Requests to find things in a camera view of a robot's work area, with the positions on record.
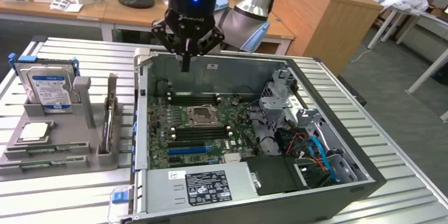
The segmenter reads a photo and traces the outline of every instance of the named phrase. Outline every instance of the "cpu socket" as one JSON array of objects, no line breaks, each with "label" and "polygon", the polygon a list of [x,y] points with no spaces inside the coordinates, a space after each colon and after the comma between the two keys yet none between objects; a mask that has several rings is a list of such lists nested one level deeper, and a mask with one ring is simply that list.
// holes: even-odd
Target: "cpu socket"
[{"label": "cpu socket", "polygon": [[188,107],[186,116],[192,126],[217,125],[216,109],[210,105]]}]

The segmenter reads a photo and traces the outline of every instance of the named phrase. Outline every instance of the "motherboard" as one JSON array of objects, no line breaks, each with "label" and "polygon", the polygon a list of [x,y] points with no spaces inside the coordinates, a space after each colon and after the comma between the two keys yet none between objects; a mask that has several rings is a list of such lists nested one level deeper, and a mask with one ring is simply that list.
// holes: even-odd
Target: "motherboard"
[{"label": "motherboard", "polygon": [[234,95],[177,95],[149,98],[150,169],[238,162],[257,143]]}]

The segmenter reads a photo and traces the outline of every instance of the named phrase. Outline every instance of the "gray floor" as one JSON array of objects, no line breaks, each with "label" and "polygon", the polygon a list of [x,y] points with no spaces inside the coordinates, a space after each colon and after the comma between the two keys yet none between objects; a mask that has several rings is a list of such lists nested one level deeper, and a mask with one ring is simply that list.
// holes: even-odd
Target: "gray floor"
[{"label": "gray floor", "polygon": [[[34,34],[101,39],[96,28],[8,20],[0,20],[0,27],[0,79],[9,69],[8,54],[20,54]],[[374,32],[374,29],[368,32],[353,59],[366,51],[365,45]],[[380,43],[357,62],[348,64],[342,77],[366,100],[366,110],[385,131],[448,195],[448,124],[438,120],[448,110],[448,87],[428,80],[414,95],[404,91],[426,67],[412,52],[388,41]]]}]

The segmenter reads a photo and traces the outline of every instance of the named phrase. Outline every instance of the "white table leg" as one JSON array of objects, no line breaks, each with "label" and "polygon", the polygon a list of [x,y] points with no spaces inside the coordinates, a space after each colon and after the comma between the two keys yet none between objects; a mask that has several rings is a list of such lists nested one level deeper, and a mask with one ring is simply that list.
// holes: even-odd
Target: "white table leg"
[{"label": "white table leg", "polygon": [[416,80],[416,82],[406,90],[409,94],[414,92],[414,90],[421,86],[421,84],[425,82],[429,76],[438,70],[438,68],[446,63],[446,61],[448,61],[448,49],[441,54],[441,56],[438,56],[437,60],[433,62],[430,67],[426,69],[426,71],[422,73],[420,78]]},{"label": "white table leg", "polygon": [[448,111],[440,116],[440,119],[444,123],[448,123]]},{"label": "white table leg", "polygon": [[290,39],[282,39],[278,46],[277,50],[274,51],[276,55],[286,55],[286,51],[290,45]]},{"label": "white table leg", "polygon": [[100,23],[102,41],[113,42],[113,24]]},{"label": "white table leg", "polygon": [[409,30],[412,29],[412,27],[417,23],[418,19],[420,19],[420,16],[412,17],[410,23],[409,23],[406,29],[402,31],[402,34],[401,34],[400,38],[397,39],[397,44],[400,44],[402,42],[405,35],[408,34]]},{"label": "white table leg", "polygon": [[386,17],[386,19],[385,19],[385,21],[382,23],[382,26],[380,27],[378,31],[376,32],[376,34],[373,36],[373,39],[372,39],[369,45],[366,46],[368,49],[372,49],[374,47],[374,44],[376,44],[376,42],[377,42],[377,40],[378,40],[378,38],[380,38],[380,36],[381,36],[381,34],[382,34],[386,26],[389,25],[389,23],[390,23],[394,15],[396,15],[396,13],[397,13],[396,10],[392,10],[389,16]]},{"label": "white table leg", "polygon": [[394,32],[394,28],[397,28],[397,25],[400,25],[402,19],[404,19],[404,13],[400,13],[398,17],[396,18],[396,20],[394,20],[394,22],[393,22],[393,24],[392,24],[392,26],[389,28],[389,30],[386,31],[385,35],[381,38],[381,42],[386,41],[386,39],[389,38],[392,32]]}]

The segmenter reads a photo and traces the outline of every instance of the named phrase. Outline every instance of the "wooden cabinet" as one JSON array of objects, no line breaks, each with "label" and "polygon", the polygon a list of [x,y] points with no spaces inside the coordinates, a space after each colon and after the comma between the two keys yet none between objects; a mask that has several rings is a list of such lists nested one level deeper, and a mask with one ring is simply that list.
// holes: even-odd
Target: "wooden cabinet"
[{"label": "wooden cabinet", "polygon": [[338,75],[382,7],[373,0],[274,0],[296,39],[286,55],[320,58]]}]

